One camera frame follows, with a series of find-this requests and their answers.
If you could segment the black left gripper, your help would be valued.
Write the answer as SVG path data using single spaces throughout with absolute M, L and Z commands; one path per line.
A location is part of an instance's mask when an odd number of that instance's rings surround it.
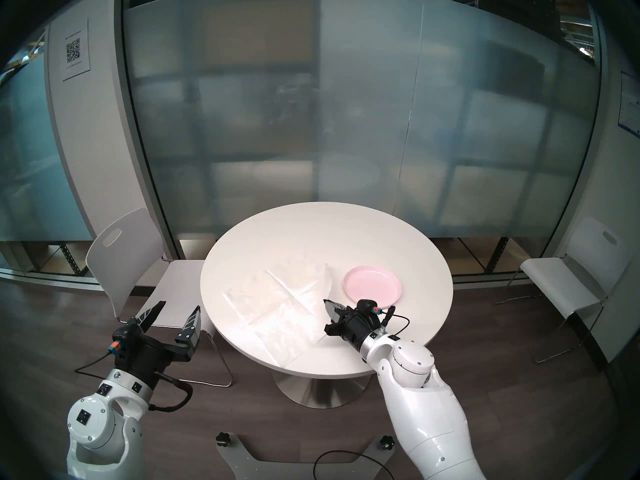
M 173 361 L 173 357 L 177 362 L 189 362 L 200 340 L 199 305 L 187 317 L 184 326 L 175 337 L 174 350 L 171 344 L 143 336 L 156 322 L 165 305 L 165 301 L 158 301 L 152 308 L 131 318 L 131 334 L 133 337 L 141 338 L 126 338 L 123 334 L 116 334 L 116 341 L 120 343 L 116 355 L 116 370 L 134 376 L 148 387 L 156 387 L 160 380 L 156 373 L 163 373 Z

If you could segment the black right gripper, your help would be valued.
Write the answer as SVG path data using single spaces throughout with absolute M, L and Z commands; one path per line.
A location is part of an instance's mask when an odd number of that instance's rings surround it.
M 360 312 L 348 312 L 348 306 L 332 300 L 325 300 L 324 307 L 331 321 L 326 325 L 326 334 L 331 337 L 342 337 L 343 341 L 356 350 L 360 350 L 365 339 L 381 326 L 377 313 L 363 315 Z

